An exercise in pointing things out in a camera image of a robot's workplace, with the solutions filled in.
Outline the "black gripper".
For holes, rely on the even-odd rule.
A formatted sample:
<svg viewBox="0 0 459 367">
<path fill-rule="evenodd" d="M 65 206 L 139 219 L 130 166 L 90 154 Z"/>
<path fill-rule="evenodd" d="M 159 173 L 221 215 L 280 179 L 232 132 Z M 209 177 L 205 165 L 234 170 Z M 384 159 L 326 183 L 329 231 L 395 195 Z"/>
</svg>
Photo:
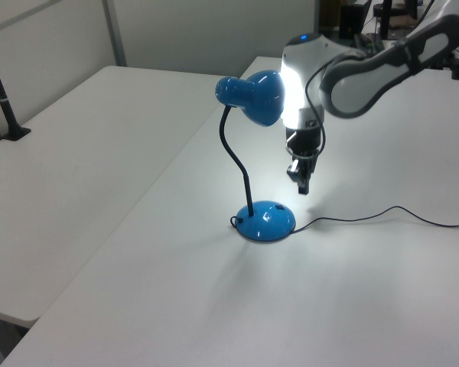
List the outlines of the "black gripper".
<svg viewBox="0 0 459 367">
<path fill-rule="evenodd" d="M 314 173 L 317 158 L 323 150 L 322 129 L 319 126 L 298 130 L 286 128 L 285 137 L 286 151 L 297 158 L 288 166 L 287 175 L 291 180 L 298 181 L 300 194 L 308 195 L 311 176 Z"/>
</svg>

